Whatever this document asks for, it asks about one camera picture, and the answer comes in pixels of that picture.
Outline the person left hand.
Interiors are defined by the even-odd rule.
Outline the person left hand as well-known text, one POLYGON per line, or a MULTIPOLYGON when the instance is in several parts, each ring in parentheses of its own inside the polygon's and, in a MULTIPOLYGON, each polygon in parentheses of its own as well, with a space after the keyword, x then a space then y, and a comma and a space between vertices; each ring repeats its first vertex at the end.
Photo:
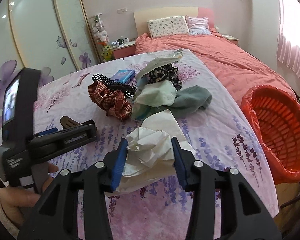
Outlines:
POLYGON ((0 208, 5 217, 17 228, 25 221, 20 208, 34 207, 40 195, 21 187, 5 187, 0 189, 0 208))

